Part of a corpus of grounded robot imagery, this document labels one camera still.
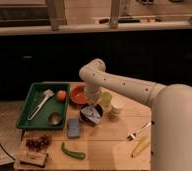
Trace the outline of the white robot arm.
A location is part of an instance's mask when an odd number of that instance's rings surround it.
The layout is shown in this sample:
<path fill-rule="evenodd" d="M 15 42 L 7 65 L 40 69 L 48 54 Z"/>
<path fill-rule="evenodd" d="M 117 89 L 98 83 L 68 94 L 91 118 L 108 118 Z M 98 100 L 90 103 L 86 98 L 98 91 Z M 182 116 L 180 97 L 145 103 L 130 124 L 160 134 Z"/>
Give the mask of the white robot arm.
<path fill-rule="evenodd" d="M 192 171 L 192 87 L 163 85 L 106 72 L 94 59 L 79 70 L 91 98 L 104 87 L 151 109 L 151 171 Z"/>

